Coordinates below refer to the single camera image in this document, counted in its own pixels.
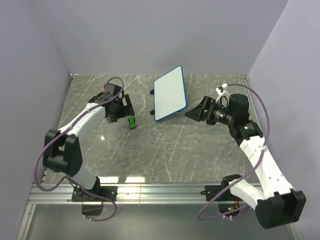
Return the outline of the green whiteboard eraser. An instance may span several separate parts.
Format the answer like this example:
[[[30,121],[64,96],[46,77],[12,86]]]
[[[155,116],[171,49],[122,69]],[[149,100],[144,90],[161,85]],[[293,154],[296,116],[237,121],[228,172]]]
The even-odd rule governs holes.
[[[136,118],[133,115],[128,116],[129,128],[135,129],[137,127]]]

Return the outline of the blue framed whiteboard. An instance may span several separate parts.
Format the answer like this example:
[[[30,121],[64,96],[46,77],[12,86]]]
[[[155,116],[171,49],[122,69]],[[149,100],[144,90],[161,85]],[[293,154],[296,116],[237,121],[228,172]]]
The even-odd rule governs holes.
[[[179,113],[187,107],[187,91],[181,65],[158,77],[153,82],[153,96],[153,115],[156,122]]]

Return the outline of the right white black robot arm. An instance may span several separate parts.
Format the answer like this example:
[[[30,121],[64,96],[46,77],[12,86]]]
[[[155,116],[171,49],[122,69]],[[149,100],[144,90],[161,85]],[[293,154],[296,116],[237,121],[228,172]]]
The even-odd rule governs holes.
[[[223,106],[220,100],[205,96],[198,106],[185,114],[187,118],[207,125],[226,125],[250,161],[262,188],[259,190],[246,181],[248,173],[225,176],[221,190],[210,202],[221,196],[226,200],[236,197],[254,209],[264,229],[295,223],[300,219],[306,196],[303,191],[295,190],[284,177],[266,146],[266,136],[258,124],[250,120],[249,106],[248,97],[243,94],[232,94],[227,106]]]

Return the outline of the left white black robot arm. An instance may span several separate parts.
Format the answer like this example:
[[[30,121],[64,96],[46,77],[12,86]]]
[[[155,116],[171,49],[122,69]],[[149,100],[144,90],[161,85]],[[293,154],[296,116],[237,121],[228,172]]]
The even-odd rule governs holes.
[[[92,97],[71,122],[46,133],[41,154],[43,166],[62,173],[89,201],[98,200],[103,195],[101,181],[83,166],[81,140],[103,120],[110,124],[134,115],[130,97],[124,93],[123,86],[106,83],[104,91]]]

